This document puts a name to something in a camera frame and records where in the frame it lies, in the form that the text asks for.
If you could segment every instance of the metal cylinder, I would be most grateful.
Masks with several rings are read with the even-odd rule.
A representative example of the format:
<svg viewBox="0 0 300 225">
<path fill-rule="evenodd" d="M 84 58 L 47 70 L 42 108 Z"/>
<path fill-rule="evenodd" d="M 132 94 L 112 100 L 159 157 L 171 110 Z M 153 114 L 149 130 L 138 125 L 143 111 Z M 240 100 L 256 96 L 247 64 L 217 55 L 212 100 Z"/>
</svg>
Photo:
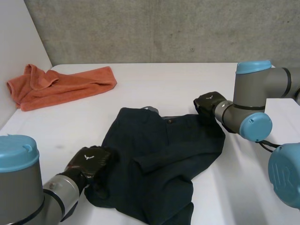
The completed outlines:
<svg viewBox="0 0 300 225">
<path fill-rule="evenodd" d="M 25 224 L 43 208 L 44 194 L 34 139 L 0 136 L 0 225 Z"/>
</svg>

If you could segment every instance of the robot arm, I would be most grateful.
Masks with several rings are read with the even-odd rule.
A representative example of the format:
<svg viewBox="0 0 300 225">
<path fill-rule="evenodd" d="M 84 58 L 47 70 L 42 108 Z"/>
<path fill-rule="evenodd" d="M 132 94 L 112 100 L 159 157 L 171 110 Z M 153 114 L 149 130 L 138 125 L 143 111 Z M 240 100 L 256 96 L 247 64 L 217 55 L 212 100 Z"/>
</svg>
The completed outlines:
<svg viewBox="0 0 300 225">
<path fill-rule="evenodd" d="M 264 113 L 267 98 L 293 98 L 300 104 L 299 93 L 300 68 L 271 68 L 270 61 L 252 61 L 237 65 L 233 102 L 211 92 L 194 103 L 198 110 L 210 111 L 227 130 L 259 142 L 272 130 Z"/>
<path fill-rule="evenodd" d="M 82 148 L 64 172 L 42 186 L 35 140 L 8 135 L 0 143 L 0 225 L 57 225 L 73 214 L 85 187 L 108 195 L 99 179 L 113 162 L 108 148 Z"/>
<path fill-rule="evenodd" d="M 262 142 L 272 130 L 264 113 L 267 98 L 292 98 L 300 105 L 300 68 L 271 68 L 270 61 L 237 65 L 233 102 L 218 92 L 194 100 L 196 110 L 216 117 L 230 133 Z M 268 171 L 276 195 L 300 209 L 300 143 L 273 145 Z"/>
</svg>

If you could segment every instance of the gray robot arm segment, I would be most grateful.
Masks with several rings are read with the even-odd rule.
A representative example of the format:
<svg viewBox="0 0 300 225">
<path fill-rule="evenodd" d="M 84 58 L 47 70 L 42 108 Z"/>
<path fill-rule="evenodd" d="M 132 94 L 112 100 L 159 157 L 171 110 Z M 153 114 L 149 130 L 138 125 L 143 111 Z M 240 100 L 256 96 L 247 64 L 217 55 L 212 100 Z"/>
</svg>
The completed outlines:
<svg viewBox="0 0 300 225">
<path fill-rule="evenodd" d="M 243 63 L 238 64 L 233 102 L 219 103 L 215 116 L 235 133 L 257 142 L 266 138 L 272 129 L 270 118 L 264 114 L 267 98 L 293 98 L 300 104 L 300 68 L 267 68 L 242 73 L 241 66 Z"/>
</svg>

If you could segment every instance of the cloth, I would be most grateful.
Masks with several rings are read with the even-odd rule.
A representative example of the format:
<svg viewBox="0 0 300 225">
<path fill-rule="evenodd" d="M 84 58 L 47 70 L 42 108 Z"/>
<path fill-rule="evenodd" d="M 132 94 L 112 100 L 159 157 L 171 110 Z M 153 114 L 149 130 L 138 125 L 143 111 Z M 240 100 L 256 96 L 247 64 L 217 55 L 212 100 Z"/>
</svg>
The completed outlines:
<svg viewBox="0 0 300 225">
<path fill-rule="evenodd" d="M 224 140 L 216 120 L 203 114 L 164 120 L 152 110 L 122 108 L 102 143 L 119 155 L 98 178 L 109 195 L 93 185 L 85 195 L 150 225 L 189 225 L 191 180 L 221 154 Z"/>
<path fill-rule="evenodd" d="M 110 67 L 64 75 L 29 64 L 24 74 L 7 82 L 16 107 L 23 111 L 58 105 L 104 93 L 117 84 Z"/>
</svg>

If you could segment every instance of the gray concrete wall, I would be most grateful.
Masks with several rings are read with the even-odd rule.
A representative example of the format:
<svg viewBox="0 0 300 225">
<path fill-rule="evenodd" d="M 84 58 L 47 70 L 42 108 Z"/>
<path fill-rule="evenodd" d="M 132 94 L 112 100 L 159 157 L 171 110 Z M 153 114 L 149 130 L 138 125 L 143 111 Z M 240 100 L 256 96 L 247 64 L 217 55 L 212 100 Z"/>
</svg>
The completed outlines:
<svg viewBox="0 0 300 225">
<path fill-rule="evenodd" d="M 53 65 L 300 66 L 299 0 L 25 0 Z"/>
</svg>

